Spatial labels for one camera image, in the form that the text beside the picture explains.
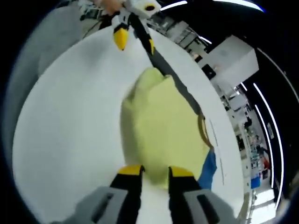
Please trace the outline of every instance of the ceiling light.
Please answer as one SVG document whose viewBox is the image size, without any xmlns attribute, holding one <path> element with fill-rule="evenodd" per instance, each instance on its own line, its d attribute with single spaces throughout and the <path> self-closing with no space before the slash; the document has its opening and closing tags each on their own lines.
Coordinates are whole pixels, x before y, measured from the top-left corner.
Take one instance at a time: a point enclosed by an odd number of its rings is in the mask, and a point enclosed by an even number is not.
<svg viewBox="0 0 299 224">
<path fill-rule="evenodd" d="M 162 7 L 160 9 L 160 11 L 163 11 L 163 10 L 175 7 L 175 6 L 181 6 L 181 5 L 184 5 L 184 4 L 187 4 L 187 1 L 179 1 L 179 2 L 176 2 L 176 3 L 170 4 L 170 5 L 167 5 L 165 7 Z"/>
<path fill-rule="evenodd" d="M 281 194 L 282 194 L 282 186 L 284 184 L 284 172 L 285 172 L 285 163 L 284 163 L 284 152 L 282 150 L 282 144 L 281 144 L 281 139 L 280 139 L 280 134 L 279 134 L 279 131 L 278 131 L 278 127 L 277 127 L 277 124 L 276 124 L 276 121 L 274 119 L 274 116 L 273 116 L 273 113 L 265 99 L 265 97 L 263 96 L 262 92 L 260 91 L 260 89 L 258 88 L 258 86 L 253 83 L 254 87 L 256 88 L 257 92 L 260 94 L 260 96 L 262 97 L 262 100 L 263 102 L 266 104 L 266 107 L 269 111 L 269 114 L 272 118 L 272 121 L 273 121 L 273 124 L 274 124 L 274 128 L 275 128 L 275 131 L 277 133 L 277 139 L 278 139 L 278 144 L 279 144 L 279 148 L 280 148 L 280 157 L 281 157 L 281 179 L 280 179 L 280 187 L 279 187 L 279 194 L 278 194 L 278 199 L 277 199 L 277 202 L 276 202 L 276 205 L 275 205 L 275 209 L 278 208 L 278 204 L 279 204 L 279 201 L 280 201 L 280 198 L 281 198 Z"/>
<path fill-rule="evenodd" d="M 264 122 L 264 120 L 262 118 L 262 115 L 260 113 L 260 110 L 258 109 L 257 105 L 255 105 L 255 107 L 256 107 L 256 111 L 257 111 L 257 113 L 260 116 L 260 119 L 262 121 L 262 125 L 263 125 L 263 128 L 265 130 L 267 141 L 268 141 L 268 145 L 269 145 L 269 151 L 270 151 L 270 155 L 271 155 L 271 173 L 272 173 L 271 188 L 273 188 L 273 184 L 274 184 L 274 161 L 273 161 L 273 153 L 272 153 L 271 142 L 270 142 L 270 138 L 269 138 L 269 134 L 268 134 L 265 122 Z"/>
<path fill-rule="evenodd" d="M 214 0 L 214 1 L 235 3 L 235 4 L 238 4 L 238 5 L 247 6 L 247 7 L 250 7 L 250 8 L 255 8 L 257 10 L 260 10 L 260 11 L 264 12 L 264 10 L 262 10 L 262 8 L 260 8 L 256 4 L 254 4 L 252 2 L 249 2 L 249 1 L 244 1 L 244 0 Z"/>
<path fill-rule="evenodd" d="M 208 39 L 204 38 L 203 36 L 198 36 L 200 39 L 202 39 L 205 42 L 208 42 L 209 44 L 212 44 Z"/>
<path fill-rule="evenodd" d="M 241 83 L 241 85 L 243 86 L 244 90 L 247 91 L 246 86 L 243 83 Z"/>
</svg>

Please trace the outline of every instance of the person's hand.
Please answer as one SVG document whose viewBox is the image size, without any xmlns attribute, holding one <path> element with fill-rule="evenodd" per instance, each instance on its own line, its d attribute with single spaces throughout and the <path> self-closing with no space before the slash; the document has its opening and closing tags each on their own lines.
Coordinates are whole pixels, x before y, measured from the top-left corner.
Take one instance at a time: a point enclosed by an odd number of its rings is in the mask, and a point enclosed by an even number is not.
<svg viewBox="0 0 299 224">
<path fill-rule="evenodd" d="M 93 0 L 93 2 L 96 6 L 103 7 L 108 15 L 113 15 L 122 7 L 122 1 L 119 0 Z"/>
</svg>

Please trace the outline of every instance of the yellow cloth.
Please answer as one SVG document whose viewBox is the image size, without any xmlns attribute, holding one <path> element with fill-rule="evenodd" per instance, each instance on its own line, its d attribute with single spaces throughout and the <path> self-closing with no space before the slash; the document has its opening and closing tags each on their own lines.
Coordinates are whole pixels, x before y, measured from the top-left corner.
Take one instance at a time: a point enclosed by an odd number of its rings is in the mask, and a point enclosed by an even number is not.
<svg viewBox="0 0 299 224">
<path fill-rule="evenodd" d="M 199 179 L 209 146 L 197 114 L 171 76 L 146 69 L 121 106 L 121 135 L 127 164 L 142 164 L 152 183 L 167 187 L 168 167 L 182 167 Z"/>
</svg>

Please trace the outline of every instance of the yellow towel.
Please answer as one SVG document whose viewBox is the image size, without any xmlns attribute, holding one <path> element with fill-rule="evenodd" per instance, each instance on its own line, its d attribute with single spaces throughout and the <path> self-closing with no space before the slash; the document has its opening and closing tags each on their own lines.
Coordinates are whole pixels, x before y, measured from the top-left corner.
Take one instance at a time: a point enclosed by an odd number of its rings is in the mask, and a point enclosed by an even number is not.
<svg viewBox="0 0 299 224">
<path fill-rule="evenodd" d="M 209 146 L 202 120 L 178 92 L 171 76 L 146 69 L 121 106 L 121 135 L 127 164 L 142 164 L 153 184 L 167 187 L 168 167 L 183 167 L 199 179 Z"/>
</svg>

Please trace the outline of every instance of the white table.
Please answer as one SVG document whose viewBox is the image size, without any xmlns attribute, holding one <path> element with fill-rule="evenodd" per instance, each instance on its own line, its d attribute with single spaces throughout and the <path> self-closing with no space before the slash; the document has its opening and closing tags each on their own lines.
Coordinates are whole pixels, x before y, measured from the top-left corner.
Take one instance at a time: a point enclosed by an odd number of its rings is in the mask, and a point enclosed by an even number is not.
<svg viewBox="0 0 299 224">
<path fill-rule="evenodd" d="M 242 166 L 226 111 L 191 57 L 166 37 L 151 33 L 156 48 L 206 116 L 218 166 L 213 191 L 237 216 L 243 203 Z M 121 101 L 149 66 L 133 33 L 120 52 L 113 43 L 112 29 L 106 28 L 67 50 L 35 84 L 17 123 L 13 170 L 21 196 L 41 222 L 67 218 L 76 203 L 98 186 L 109 185 L 125 165 L 119 128 Z M 147 180 L 137 222 L 171 223 L 167 192 Z"/>
</svg>

